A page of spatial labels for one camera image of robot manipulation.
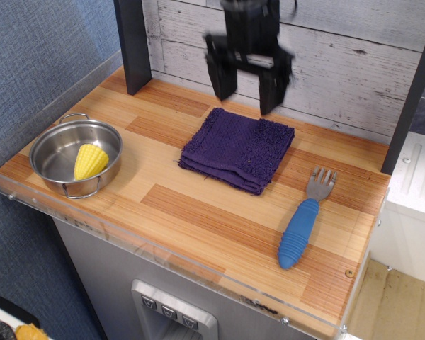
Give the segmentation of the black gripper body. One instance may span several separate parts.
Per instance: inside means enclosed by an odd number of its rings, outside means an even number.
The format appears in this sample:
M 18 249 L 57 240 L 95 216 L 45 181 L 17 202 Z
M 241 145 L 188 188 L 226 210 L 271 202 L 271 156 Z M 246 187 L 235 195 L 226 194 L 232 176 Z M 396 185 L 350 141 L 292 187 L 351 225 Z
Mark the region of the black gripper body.
M 206 34 L 210 71 L 290 71 L 293 55 L 278 43 L 279 1 L 221 1 L 226 33 Z

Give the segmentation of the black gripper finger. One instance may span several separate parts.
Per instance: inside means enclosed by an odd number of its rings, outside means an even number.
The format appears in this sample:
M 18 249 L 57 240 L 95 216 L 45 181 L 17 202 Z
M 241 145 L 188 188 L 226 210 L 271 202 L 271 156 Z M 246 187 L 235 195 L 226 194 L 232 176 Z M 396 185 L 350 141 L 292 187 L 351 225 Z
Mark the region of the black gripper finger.
M 235 58 L 229 54 L 206 55 L 208 74 L 215 95 L 220 101 L 228 99 L 237 90 L 237 68 Z
M 285 98 L 290 82 L 290 70 L 286 67 L 271 68 L 259 74 L 259 101 L 262 115 L 270 113 Z

